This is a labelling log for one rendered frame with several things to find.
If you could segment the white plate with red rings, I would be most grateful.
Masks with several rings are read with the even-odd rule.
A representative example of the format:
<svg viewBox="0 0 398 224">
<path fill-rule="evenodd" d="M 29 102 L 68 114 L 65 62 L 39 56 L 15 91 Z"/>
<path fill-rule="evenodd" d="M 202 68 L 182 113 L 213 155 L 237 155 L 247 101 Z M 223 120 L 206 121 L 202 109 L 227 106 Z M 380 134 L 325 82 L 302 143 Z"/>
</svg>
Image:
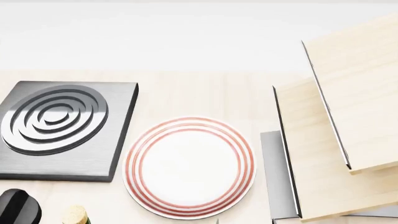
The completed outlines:
<svg viewBox="0 0 398 224">
<path fill-rule="evenodd" d="M 206 117 L 156 124 L 126 153 L 123 181 L 144 209 L 174 220 L 225 212 L 249 192 L 256 155 L 233 126 Z"/>
</svg>

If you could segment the grey stove burner plate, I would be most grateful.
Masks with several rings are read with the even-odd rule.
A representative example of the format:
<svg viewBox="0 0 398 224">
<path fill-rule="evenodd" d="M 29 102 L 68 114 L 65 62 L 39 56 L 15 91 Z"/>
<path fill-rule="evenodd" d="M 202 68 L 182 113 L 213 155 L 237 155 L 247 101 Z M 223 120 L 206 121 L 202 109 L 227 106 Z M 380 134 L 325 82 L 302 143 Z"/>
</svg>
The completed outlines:
<svg viewBox="0 0 398 224">
<path fill-rule="evenodd" d="M 110 182 L 135 82 L 17 82 L 0 103 L 0 180 Z"/>
</svg>

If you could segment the black bowl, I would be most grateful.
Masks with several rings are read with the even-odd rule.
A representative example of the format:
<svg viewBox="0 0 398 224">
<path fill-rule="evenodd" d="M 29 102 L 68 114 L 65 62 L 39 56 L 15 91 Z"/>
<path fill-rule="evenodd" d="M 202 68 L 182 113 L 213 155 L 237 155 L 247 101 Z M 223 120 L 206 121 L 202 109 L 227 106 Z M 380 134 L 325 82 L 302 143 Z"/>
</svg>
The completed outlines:
<svg viewBox="0 0 398 224">
<path fill-rule="evenodd" d="M 26 191 L 9 189 L 0 195 L 0 224 L 39 224 L 42 209 Z"/>
</svg>

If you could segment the light wooden cabinet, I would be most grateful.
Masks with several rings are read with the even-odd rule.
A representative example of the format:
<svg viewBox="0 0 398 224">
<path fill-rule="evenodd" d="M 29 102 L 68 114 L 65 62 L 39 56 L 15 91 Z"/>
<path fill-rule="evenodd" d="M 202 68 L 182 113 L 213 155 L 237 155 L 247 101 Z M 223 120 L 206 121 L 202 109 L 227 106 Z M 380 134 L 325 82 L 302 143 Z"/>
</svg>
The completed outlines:
<svg viewBox="0 0 398 224">
<path fill-rule="evenodd" d="M 303 47 L 313 76 L 274 87 L 261 135 L 271 223 L 398 223 L 398 12 Z"/>
</svg>

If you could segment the bottle with cork stopper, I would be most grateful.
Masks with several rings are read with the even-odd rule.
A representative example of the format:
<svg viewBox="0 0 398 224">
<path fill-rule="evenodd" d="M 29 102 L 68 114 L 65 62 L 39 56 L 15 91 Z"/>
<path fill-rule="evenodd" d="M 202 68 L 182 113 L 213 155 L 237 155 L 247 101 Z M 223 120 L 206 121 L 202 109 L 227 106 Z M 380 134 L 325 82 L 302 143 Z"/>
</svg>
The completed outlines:
<svg viewBox="0 0 398 224">
<path fill-rule="evenodd" d="M 91 224 L 91 222 L 83 206 L 73 205 L 64 212 L 62 224 Z"/>
</svg>

